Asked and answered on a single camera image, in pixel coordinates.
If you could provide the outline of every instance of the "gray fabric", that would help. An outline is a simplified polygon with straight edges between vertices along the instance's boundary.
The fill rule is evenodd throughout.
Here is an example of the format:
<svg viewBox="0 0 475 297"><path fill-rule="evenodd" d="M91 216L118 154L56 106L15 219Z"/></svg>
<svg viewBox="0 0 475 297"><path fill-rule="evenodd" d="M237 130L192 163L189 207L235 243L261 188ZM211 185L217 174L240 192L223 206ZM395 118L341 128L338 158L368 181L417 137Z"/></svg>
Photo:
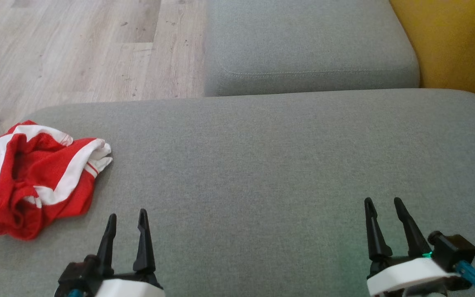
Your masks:
<svg viewBox="0 0 475 297"><path fill-rule="evenodd" d="M416 88L388 0L210 0L206 96Z"/></svg>
<svg viewBox="0 0 475 297"><path fill-rule="evenodd" d="M467 92L69 105L30 118L106 139L114 161L87 215L58 220L35 241L0 237L0 297L51 296L68 262L96 252L112 212L113 265L130 271L141 207L169 297L366 296L368 196L395 255L407 253L395 196L425 236L439 229L475 244L475 95Z"/></svg>

